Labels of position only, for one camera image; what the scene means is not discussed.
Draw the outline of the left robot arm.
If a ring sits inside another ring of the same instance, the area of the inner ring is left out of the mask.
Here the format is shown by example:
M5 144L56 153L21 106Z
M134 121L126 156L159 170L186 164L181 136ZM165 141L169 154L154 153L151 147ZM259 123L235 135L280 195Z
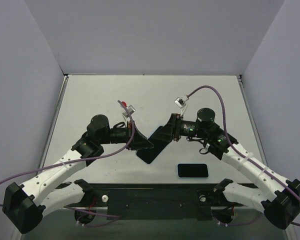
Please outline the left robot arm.
M2 211L21 234L32 231L50 212L79 203L89 205L93 193L72 183L56 188L74 173L88 167L104 153L104 145L125 144L125 149L138 151L154 147L131 123L111 128L105 115L94 116L82 137L55 164L21 184L11 183L4 194Z

